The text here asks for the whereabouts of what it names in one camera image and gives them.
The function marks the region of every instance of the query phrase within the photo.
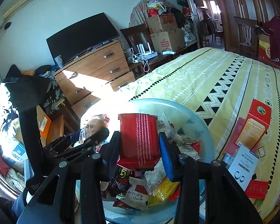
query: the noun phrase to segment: yellow patterned bedspread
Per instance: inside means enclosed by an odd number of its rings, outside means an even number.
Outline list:
[[[268,216],[280,195],[280,70],[231,52],[202,48],[101,100],[84,114],[81,126],[104,104],[147,98],[171,100],[196,112],[211,132],[218,159],[237,118],[246,118],[252,99],[270,106],[271,123],[258,145],[256,169],[256,180],[269,181],[266,198],[257,208],[262,219]]]

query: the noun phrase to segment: red bag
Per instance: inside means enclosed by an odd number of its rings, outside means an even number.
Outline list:
[[[154,169],[160,159],[157,117],[149,114],[120,114],[120,159],[129,170]]]

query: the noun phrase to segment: red and yellow box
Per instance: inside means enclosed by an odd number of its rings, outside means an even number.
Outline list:
[[[270,126],[272,109],[264,103],[253,99],[244,123],[244,127],[235,144],[241,142],[249,149],[253,148]]]

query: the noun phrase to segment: dresser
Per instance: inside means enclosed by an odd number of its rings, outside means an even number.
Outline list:
[[[135,81],[119,41],[66,64],[55,72],[55,79],[79,118],[111,91]]]

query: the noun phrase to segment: black television screen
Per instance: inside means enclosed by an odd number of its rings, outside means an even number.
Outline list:
[[[46,41],[53,59],[61,55],[66,63],[84,51],[118,36],[107,16],[100,13],[64,28]]]

